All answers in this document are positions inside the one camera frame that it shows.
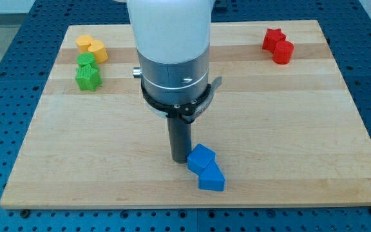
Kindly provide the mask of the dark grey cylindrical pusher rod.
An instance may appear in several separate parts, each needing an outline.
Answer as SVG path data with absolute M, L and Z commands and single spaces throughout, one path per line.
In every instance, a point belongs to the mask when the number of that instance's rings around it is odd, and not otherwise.
M 172 159 L 180 164 L 187 162 L 191 153 L 191 124 L 177 118 L 168 118 L 167 126 Z

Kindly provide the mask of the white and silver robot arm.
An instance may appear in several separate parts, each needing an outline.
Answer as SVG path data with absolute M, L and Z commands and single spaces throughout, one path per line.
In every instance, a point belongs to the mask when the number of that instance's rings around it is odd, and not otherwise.
M 209 81 L 212 0 L 127 0 L 143 98 L 167 120 L 172 158 L 185 163 L 191 125 L 210 105 L 221 78 Z

